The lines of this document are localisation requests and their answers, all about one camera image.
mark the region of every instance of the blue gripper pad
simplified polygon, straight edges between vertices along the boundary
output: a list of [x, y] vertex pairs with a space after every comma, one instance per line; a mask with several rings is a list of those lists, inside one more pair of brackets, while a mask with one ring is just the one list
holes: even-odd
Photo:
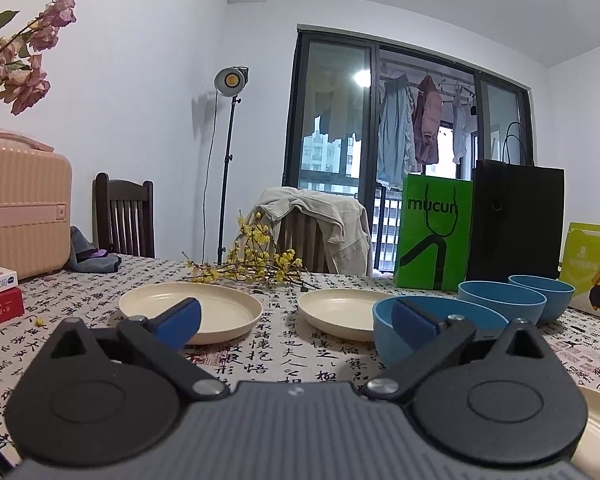
[[391, 324], [394, 332], [414, 352], [435, 338], [444, 327], [444, 322], [438, 322], [423, 309], [401, 300], [394, 301], [391, 310]]
[[160, 316], [151, 319], [148, 329], [157, 340], [177, 352], [196, 335], [201, 321], [200, 302], [196, 298], [185, 298]]

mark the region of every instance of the lamp head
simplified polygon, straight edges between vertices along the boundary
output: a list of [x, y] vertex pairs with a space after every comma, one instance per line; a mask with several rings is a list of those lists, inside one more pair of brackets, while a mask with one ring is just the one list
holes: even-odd
[[223, 68], [214, 81], [216, 89], [225, 97], [237, 96], [247, 84], [249, 69], [245, 66]]

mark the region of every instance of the dark wooden chair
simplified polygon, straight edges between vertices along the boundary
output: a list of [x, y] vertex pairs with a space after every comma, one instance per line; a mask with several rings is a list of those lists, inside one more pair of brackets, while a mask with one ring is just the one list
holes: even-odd
[[140, 186], [99, 173], [93, 197], [99, 248], [155, 258], [153, 182], [146, 180]]
[[291, 210], [280, 222], [278, 247], [280, 252], [293, 248], [309, 272], [330, 272], [318, 221], [299, 209]]

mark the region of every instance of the black tripod pole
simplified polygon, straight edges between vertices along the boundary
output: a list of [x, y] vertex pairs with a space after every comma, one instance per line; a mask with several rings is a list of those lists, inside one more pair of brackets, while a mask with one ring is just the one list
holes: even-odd
[[220, 229], [218, 233], [218, 264], [222, 263], [222, 231], [224, 231], [224, 204], [226, 203], [226, 180], [229, 174], [229, 162], [234, 160], [234, 156], [229, 154], [231, 151], [231, 131], [234, 129], [235, 105], [241, 100], [237, 96], [231, 99], [231, 116], [229, 117], [229, 133], [226, 136], [226, 153], [224, 154], [224, 175], [222, 176], [222, 198], [220, 200]]

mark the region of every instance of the suitcase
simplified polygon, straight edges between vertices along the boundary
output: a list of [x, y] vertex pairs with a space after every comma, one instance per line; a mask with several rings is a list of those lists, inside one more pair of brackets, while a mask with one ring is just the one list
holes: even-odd
[[0, 131], [0, 266], [20, 280], [69, 259], [71, 178], [52, 147]]

